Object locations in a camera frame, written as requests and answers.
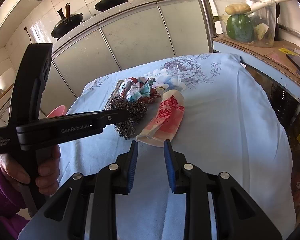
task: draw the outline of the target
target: metal pivot bolt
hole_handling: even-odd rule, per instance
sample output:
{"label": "metal pivot bolt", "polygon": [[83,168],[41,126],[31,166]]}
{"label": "metal pivot bolt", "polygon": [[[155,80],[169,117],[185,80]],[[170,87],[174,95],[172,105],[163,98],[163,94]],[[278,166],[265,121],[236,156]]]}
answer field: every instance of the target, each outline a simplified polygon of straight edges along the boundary
{"label": "metal pivot bolt", "polygon": [[82,174],[81,173],[75,173],[72,175],[72,179],[74,180],[78,180],[82,178]]}
{"label": "metal pivot bolt", "polygon": [[115,171],[118,168],[119,168],[119,165],[116,164],[116,163],[112,163],[112,164],[109,165],[109,170],[111,170],[111,171]]}
{"label": "metal pivot bolt", "polygon": [[223,173],[220,174],[220,177],[223,178],[223,179],[229,179],[230,175],[227,172],[223,172]]}
{"label": "metal pivot bolt", "polygon": [[186,170],[192,170],[192,169],[193,169],[193,165],[190,164],[190,163],[186,163],[185,165],[183,165],[183,167],[184,167]]}

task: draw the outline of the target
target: pink and white packaging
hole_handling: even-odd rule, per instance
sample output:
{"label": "pink and white packaging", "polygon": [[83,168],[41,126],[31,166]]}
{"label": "pink and white packaging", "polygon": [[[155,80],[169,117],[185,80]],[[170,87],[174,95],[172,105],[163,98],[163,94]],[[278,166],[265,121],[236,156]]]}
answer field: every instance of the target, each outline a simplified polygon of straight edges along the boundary
{"label": "pink and white packaging", "polygon": [[172,140],[184,114],[183,96],[178,90],[169,90],[162,95],[156,116],[136,136],[140,142],[163,147],[166,139]]}

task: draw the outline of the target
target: purple fleece jacket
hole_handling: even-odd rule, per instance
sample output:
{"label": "purple fleece jacket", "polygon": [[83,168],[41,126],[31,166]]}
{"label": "purple fleece jacket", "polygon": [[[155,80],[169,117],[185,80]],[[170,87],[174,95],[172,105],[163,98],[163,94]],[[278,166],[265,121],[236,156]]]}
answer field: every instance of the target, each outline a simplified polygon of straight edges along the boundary
{"label": "purple fleece jacket", "polygon": [[0,220],[15,239],[28,223],[28,220],[17,215],[21,208],[26,208],[26,205],[20,192],[11,186],[0,169]]}

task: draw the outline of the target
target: human hand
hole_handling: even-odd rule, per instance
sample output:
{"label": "human hand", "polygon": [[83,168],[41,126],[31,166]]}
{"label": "human hand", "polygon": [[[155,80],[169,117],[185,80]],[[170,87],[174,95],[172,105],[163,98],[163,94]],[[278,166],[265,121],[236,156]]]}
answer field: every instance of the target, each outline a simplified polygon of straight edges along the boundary
{"label": "human hand", "polygon": [[[39,188],[39,192],[44,195],[54,194],[59,183],[57,178],[60,175],[59,159],[60,147],[55,145],[52,147],[51,157],[38,167],[39,177],[36,178],[35,183]],[[19,191],[18,182],[28,184],[30,177],[24,168],[10,155],[0,155],[0,168],[2,174],[10,182],[10,184]]]}

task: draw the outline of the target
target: power cord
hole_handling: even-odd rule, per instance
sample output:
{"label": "power cord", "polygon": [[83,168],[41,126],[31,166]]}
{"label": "power cord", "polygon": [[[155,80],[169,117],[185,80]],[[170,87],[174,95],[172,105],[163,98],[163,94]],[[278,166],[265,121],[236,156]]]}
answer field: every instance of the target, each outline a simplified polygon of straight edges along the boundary
{"label": "power cord", "polygon": [[26,31],[26,32],[27,32],[27,34],[29,35],[30,43],[32,44],[32,41],[31,41],[31,36],[30,36],[30,34],[29,34],[29,32],[28,32],[28,28],[27,28],[27,27],[25,27],[25,31]]}

